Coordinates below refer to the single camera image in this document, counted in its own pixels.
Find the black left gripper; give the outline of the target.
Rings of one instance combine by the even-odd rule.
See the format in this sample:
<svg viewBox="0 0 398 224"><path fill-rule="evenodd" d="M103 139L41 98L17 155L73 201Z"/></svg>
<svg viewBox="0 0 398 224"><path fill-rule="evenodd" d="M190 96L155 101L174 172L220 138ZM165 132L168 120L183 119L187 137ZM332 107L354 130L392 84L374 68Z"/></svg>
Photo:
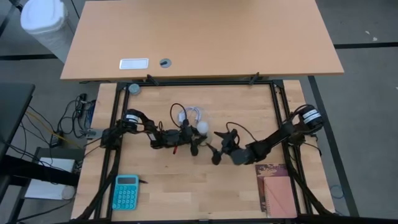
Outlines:
<svg viewBox="0 0 398 224"><path fill-rule="evenodd" d="M208 139L202 139L198 144L195 142L194 137L199 136L198 129L191 126L188 119L183 120L182 123L182 138L185 144L190 144L190 152L192 156L198 155L198 146L206 146Z"/></svg>

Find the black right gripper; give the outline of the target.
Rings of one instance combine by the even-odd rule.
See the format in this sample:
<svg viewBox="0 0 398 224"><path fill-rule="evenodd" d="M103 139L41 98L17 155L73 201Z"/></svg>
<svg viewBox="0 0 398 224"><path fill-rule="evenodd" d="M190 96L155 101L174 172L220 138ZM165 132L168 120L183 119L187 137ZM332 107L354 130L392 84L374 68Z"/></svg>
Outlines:
<svg viewBox="0 0 398 224"><path fill-rule="evenodd" d="M227 131L226 133L214 132L215 135L219 136L221 141L221 150L217 150L217 148L213 147L211 144L207 143L206 145L211 149L213 156L211 161L214 165L218 165L221 162L221 158L223 154L228 155L234 165L242 165L242 164L252 164L255 161L255 155L252 150L252 145L257 143L257 140L254 140L250 144L247 144L245 148L241 148L239 146L240 136L236 129L232 131Z"/></svg>

